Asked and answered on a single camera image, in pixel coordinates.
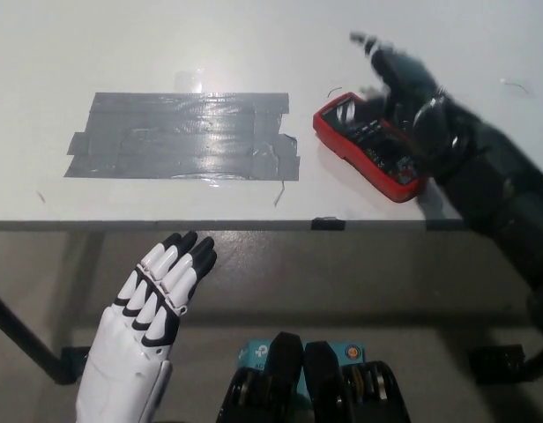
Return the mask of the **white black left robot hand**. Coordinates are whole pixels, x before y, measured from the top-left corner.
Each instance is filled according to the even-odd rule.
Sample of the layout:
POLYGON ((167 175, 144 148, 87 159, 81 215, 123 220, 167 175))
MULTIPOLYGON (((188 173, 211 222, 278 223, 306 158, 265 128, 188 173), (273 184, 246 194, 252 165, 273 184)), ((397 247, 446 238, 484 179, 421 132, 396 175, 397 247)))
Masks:
POLYGON ((76 400, 78 422, 151 422, 173 366, 168 356, 214 240, 174 233, 134 267, 101 315, 76 400))

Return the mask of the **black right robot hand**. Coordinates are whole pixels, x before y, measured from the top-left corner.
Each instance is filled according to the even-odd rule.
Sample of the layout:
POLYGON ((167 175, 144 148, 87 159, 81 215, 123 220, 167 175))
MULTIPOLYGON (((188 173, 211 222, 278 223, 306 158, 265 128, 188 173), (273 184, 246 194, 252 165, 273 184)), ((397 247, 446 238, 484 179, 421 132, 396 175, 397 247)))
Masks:
POLYGON ((387 95, 385 114, 403 126, 415 160, 436 180, 457 171, 469 149, 469 120, 417 57, 378 37, 351 32, 387 95))

